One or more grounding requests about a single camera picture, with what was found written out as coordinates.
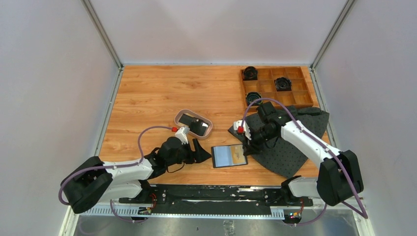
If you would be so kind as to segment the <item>wooden compartment tray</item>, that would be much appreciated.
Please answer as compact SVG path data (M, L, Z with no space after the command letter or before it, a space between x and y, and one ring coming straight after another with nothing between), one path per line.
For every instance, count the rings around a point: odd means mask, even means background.
M247 66L239 70L243 109L256 99L269 98L285 106L312 107L314 102L301 66Z

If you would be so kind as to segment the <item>black rolled belt top left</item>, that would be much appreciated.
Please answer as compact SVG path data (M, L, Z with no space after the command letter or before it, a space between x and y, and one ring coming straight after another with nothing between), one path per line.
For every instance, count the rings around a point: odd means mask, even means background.
M258 70L253 66L246 67L242 72L244 81L258 80Z

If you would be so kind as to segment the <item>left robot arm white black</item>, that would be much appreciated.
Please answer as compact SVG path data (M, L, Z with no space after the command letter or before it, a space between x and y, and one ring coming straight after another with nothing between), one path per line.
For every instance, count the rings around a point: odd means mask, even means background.
M71 206L75 214L119 198L145 203L150 199L151 191L146 187L149 179L163 175L174 164L197 164L209 158L211 154L197 139L189 144L176 137L169 137L142 159L106 162L93 156L61 182L59 200Z

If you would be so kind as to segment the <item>black rolled belt middle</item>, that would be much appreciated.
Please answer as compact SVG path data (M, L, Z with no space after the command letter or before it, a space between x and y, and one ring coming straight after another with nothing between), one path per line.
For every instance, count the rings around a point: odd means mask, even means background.
M286 77L280 77L274 80L276 91L291 91L292 82Z

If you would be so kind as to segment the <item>pink oval card tray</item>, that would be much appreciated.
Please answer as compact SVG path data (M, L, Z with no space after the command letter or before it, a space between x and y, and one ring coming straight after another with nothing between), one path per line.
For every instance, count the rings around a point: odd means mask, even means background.
M177 126L187 126L189 134L200 140L207 139L213 130L211 120L189 109L180 110L174 118L174 123Z

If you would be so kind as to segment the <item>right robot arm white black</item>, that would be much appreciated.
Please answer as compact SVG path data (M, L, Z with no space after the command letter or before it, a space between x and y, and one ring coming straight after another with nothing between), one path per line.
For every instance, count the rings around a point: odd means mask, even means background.
M350 150L341 151L310 131L299 119L283 106L278 112L274 99L265 98L257 107L257 114L264 126L251 129L247 118L233 123L233 129L244 138L247 155L259 153L261 145L270 139L280 138L310 159L319 169L318 177L292 177L282 183L281 199L294 205L301 197L319 198L327 205L335 206L351 197L361 203L359 193L364 190L357 156Z

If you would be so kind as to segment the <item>dark grey dotted cloth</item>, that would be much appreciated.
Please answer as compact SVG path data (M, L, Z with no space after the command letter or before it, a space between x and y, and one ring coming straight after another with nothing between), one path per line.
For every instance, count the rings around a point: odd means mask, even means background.
M317 107L298 109L287 106L285 109L277 109L271 102L267 102L258 106L256 113L246 116L243 121L249 126L251 134L266 124L277 125L277 139L260 145L261 153L251 156L267 170L291 178L308 159L303 152L302 142L293 141L291 133L299 132L298 127L301 126L318 139L322 138L328 125L329 113ZM233 130L233 125L228 131L242 144L251 144L251 140Z

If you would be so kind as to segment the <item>black card holder wallet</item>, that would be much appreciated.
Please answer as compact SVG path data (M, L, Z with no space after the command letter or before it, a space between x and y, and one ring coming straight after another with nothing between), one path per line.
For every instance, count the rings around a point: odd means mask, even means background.
M231 150L228 146L214 146L211 148L211 155L212 155L212 163L214 168L225 168L225 167L233 167L239 165L233 165L231 159Z

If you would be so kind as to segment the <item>aluminium frame rail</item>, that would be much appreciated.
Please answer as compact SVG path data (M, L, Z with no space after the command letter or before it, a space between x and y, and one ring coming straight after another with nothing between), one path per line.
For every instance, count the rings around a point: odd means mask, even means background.
M192 215L153 213L150 204L102 202L75 214L69 210L62 236L371 236L362 216L365 203L350 198L326 206L307 197L312 206L273 207L270 215Z

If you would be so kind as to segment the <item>black rolled belt green pattern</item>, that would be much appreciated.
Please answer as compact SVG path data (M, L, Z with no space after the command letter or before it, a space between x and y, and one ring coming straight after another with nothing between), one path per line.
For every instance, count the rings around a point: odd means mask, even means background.
M249 92L245 96L246 104L249 106L253 101L262 98L262 95L258 92Z

